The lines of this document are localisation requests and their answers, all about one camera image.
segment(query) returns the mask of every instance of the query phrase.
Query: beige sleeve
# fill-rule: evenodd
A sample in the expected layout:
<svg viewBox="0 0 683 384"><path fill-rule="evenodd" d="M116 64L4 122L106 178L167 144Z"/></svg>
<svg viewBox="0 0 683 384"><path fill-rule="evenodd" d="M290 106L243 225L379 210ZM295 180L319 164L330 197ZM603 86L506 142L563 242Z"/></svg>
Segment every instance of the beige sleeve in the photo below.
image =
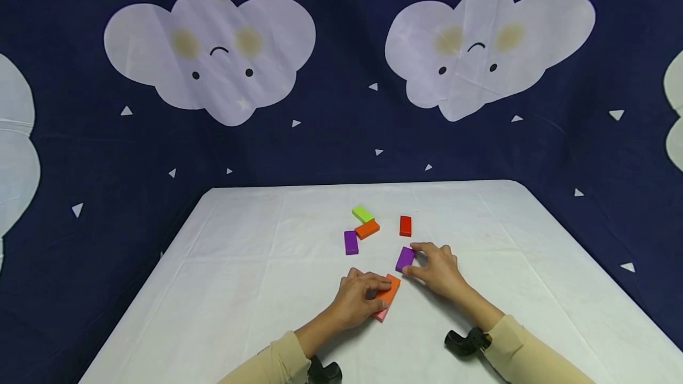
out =
<svg viewBox="0 0 683 384"><path fill-rule="evenodd" d="M512 316L489 332L484 352L491 365L512 384L593 384L578 367L545 345Z"/></svg>
<svg viewBox="0 0 683 384"><path fill-rule="evenodd" d="M310 366L295 333L288 331L218 384L304 384Z"/></svg>

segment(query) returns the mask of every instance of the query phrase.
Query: black wrist strap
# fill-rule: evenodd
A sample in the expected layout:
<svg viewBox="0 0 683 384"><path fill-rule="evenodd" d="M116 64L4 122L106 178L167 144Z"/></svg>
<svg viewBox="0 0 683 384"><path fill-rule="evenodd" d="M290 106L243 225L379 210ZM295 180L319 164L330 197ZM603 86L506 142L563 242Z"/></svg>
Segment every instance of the black wrist strap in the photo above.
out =
<svg viewBox="0 0 683 384"><path fill-rule="evenodd" d="M311 358L311 367L308 369L309 384L339 384L342 382L342 370L337 362L332 362L323 367L318 356Z"/></svg>
<svg viewBox="0 0 683 384"><path fill-rule="evenodd" d="M449 331L443 343L448 351L458 357L472 356L472 354L485 350L491 345L484 331L479 328L472 328L466 338L455 331Z"/></svg>

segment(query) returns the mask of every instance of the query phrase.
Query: lime green block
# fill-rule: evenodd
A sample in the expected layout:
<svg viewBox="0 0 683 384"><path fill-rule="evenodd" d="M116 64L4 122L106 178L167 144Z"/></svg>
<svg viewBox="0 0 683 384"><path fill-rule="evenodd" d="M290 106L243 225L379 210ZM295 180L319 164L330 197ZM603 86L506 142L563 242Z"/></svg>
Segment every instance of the lime green block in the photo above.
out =
<svg viewBox="0 0 683 384"><path fill-rule="evenodd" d="M371 213L367 212L363 206L358 205L354 209L351 210L353 213L353 216L360 219L360 222L366 223L370 221L371 219L375 219Z"/></svg>

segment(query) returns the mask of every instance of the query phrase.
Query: red block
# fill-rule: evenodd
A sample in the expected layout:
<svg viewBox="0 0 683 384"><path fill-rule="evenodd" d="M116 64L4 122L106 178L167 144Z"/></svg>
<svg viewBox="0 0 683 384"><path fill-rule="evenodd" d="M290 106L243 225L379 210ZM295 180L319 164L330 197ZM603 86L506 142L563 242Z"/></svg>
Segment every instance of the red block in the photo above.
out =
<svg viewBox="0 0 683 384"><path fill-rule="evenodd" d="M398 231L401 236L413 236L413 218L401 215L401 228Z"/></svg>

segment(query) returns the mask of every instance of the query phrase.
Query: wooden block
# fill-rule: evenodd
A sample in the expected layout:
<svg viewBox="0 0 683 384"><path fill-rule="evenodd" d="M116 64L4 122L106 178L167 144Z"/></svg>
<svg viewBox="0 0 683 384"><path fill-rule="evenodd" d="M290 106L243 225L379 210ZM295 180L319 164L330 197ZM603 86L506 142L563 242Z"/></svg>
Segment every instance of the wooden block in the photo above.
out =
<svg viewBox="0 0 683 384"><path fill-rule="evenodd" d="M356 255L358 254L358 239L356 239L356 232L345 231L343 232L343 243L346 249L346 255Z"/></svg>
<svg viewBox="0 0 683 384"><path fill-rule="evenodd" d="M413 236L413 218L401 215L401 226L398 234L401 236Z"/></svg>
<svg viewBox="0 0 683 384"><path fill-rule="evenodd" d="M391 279L391 289L381 290L377 293L375 298L383 299L387 302L387 308L383 309L381 312L374 313L372 317L376 318L378 321L383 322L387 315L388 308L391 307L391 302L394 300L396 291L401 284L401 280L398 277L394 277L387 274L387 277Z"/></svg>
<svg viewBox="0 0 683 384"><path fill-rule="evenodd" d="M364 223L362 226L356 227L356 234L360 240L363 240L369 235L377 233L378 231L380 231L380 225L377 224L374 219Z"/></svg>
<svg viewBox="0 0 683 384"><path fill-rule="evenodd" d="M415 258L415 251L413 251L410 248L403 248L401 249L401 254L398 257L398 261L396 262L396 268L395 271L398 271L401 273L403 271L403 267L407 265L413 265L413 259Z"/></svg>
<svg viewBox="0 0 683 384"><path fill-rule="evenodd" d="M363 206L358 205L354 209L351 210L351 213L353 213L353 216L358 218L360 222L366 223L370 221L371 219L375 219L372 216L372 213L369 213Z"/></svg>

